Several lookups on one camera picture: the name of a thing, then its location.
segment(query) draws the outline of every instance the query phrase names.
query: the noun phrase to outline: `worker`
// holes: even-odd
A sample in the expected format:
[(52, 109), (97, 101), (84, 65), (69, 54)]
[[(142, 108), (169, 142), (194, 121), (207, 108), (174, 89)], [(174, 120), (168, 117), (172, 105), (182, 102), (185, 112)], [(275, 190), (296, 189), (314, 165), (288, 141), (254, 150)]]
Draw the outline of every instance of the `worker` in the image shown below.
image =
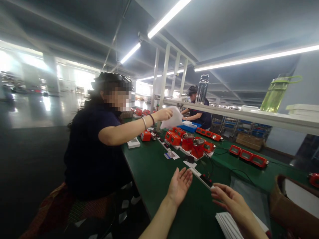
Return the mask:
[[(68, 125), (70, 138), (64, 155), (65, 182), (79, 200), (105, 197), (130, 183), (132, 176), (120, 145), (172, 116), (170, 109), (163, 108), (121, 124), (119, 116), (130, 100), (132, 82), (102, 72), (91, 85), (89, 98)], [(140, 197), (135, 186), (133, 190), (131, 202), (136, 204)]]
[[(165, 239), (174, 221), (176, 212), (183, 202), (186, 193), (192, 184), (192, 172), (183, 168), (176, 169), (170, 182), (166, 197), (163, 199), (151, 223), (139, 239)], [(244, 198), (227, 185), (214, 183), (211, 189), (213, 202), (228, 211), (235, 220), (242, 236), (245, 239), (268, 239)]]
[[(192, 103), (195, 103), (197, 91), (197, 85), (191, 86), (188, 90), (187, 95), (190, 97)], [(209, 101), (207, 98), (205, 98), (204, 105), (209, 105)], [(210, 127), (212, 126), (212, 116), (210, 113), (187, 108), (183, 110), (181, 114), (184, 115), (187, 112), (190, 113), (190, 117), (183, 117), (183, 120), (189, 120), (191, 122), (201, 124), (202, 129), (210, 130)]]

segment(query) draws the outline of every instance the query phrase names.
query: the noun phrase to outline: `green table surface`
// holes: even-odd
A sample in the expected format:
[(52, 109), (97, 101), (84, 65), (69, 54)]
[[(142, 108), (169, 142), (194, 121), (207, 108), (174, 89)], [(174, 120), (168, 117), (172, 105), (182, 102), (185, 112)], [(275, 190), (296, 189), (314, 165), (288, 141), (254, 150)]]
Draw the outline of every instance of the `green table surface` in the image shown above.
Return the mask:
[[(161, 138), (164, 139), (165, 133), (160, 134)], [(230, 148), (232, 144), (237, 145), (228, 141), (216, 142), (201, 135), (197, 136), (223, 148)], [(141, 143), (140, 147), (128, 149), (127, 144), (123, 144), (122, 150), (148, 214), (150, 218), (153, 218), (167, 194), (168, 186), (176, 167), (179, 169), (187, 167), (183, 163), (185, 154), (171, 147), (180, 158), (168, 160), (164, 156), (167, 151), (160, 145), (158, 140), (143, 142), (139, 136), (138, 139)], [(253, 152), (241, 145), (238, 146)], [(218, 182), (230, 185), (231, 176), (235, 176), (231, 173), (231, 170), (237, 169), (245, 172), (256, 187), (266, 193), (272, 190), (275, 176), (278, 174), (286, 175), (301, 183), (310, 185), (306, 172), (296, 170), (287, 164), (283, 164), (262, 154), (254, 152), (270, 161), (264, 170), (253, 167), (230, 153), (217, 155), (217, 153), (225, 152), (222, 148), (216, 148), (215, 152), (216, 154), (213, 154), (212, 160), (216, 165), (214, 165), (213, 174), (210, 177), (214, 183)], [(203, 163), (206, 163), (206, 169), (199, 161), (196, 162), (196, 169), (202, 174), (207, 174), (207, 170), (212, 172), (212, 164), (209, 162), (209, 159), (203, 157), (201, 160)], [(243, 173), (236, 171), (236, 174), (235, 177), (249, 182), (249, 180), (245, 180), (247, 177)], [(215, 219), (216, 213), (219, 212), (223, 212), (223, 210), (212, 202), (210, 191), (194, 177), (186, 198), (178, 209), (168, 238), (224, 238), (224, 234)], [(284, 233), (284, 229), (273, 220), (271, 220), (271, 231), (273, 238), (279, 238), (279, 235)]]

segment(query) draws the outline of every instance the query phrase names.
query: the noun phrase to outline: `green liquid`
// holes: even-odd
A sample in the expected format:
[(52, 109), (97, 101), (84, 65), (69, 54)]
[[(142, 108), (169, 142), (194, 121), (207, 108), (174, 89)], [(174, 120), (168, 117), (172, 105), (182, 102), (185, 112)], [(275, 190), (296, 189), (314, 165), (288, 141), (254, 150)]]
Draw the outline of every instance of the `green liquid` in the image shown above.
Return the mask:
[(277, 112), (285, 95), (288, 83), (279, 82), (270, 85), (265, 99), (260, 107), (261, 111)]

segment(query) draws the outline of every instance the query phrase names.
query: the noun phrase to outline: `metal cylinder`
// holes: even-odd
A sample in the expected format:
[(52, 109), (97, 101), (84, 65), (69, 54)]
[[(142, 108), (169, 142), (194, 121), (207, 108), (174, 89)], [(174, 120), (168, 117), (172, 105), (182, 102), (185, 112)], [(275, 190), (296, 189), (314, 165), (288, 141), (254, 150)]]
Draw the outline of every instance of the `metal cylinder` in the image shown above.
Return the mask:
[(208, 78), (209, 75), (202, 75), (200, 77), (200, 82), (198, 85), (198, 91), (197, 91), (197, 96), (196, 96), (196, 104), (201, 104), (203, 105), (205, 103), (205, 98), (206, 98), (206, 93), (207, 93), (207, 88), (208, 88)]
[(189, 134), (189, 133), (183, 134), (183, 139), (193, 139), (193, 138), (194, 138), (193, 134)]
[(205, 140), (203, 140), (202, 138), (200, 139), (193, 139), (193, 144), (194, 146), (199, 146), (199, 145), (202, 145), (204, 144)]

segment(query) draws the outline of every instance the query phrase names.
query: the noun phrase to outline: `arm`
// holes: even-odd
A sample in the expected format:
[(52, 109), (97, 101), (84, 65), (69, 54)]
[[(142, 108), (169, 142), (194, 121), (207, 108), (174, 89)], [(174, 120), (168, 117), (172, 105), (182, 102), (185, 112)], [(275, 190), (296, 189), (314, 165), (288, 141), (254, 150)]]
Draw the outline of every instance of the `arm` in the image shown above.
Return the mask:
[[(152, 114), (155, 122), (168, 120), (172, 115), (172, 111), (166, 108)], [(146, 116), (144, 119), (147, 128), (153, 125), (153, 120), (150, 116)], [(132, 140), (144, 130), (145, 125), (143, 119), (138, 119), (119, 126), (109, 126), (101, 129), (99, 132), (99, 140), (108, 146), (121, 145)]]
[(231, 187), (214, 183), (213, 202), (228, 211), (245, 239), (268, 239), (243, 196)]
[(201, 118), (202, 114), (203, 113), (197, 113), (194, 116), (187, 117), (187, 119), (185, 117), (183, 117), (183, 120), (197, 120), (197, 119)]
[(179, 205), (183, 202), (186, 193), (192, 183), (192, 172), (178, 168), (170, 182), (168, 193), (162, 201), (155, 217), (145, 229), (139, 239), (165, 239), (176, 216)]
[(186, 113), (188, 113), (189, 112), (189, 108), (186, 108), (186, 109), (184, 109), (182, 112), (181, 112), (181, 114), (183, 115), (183, 114), (186, 114)]

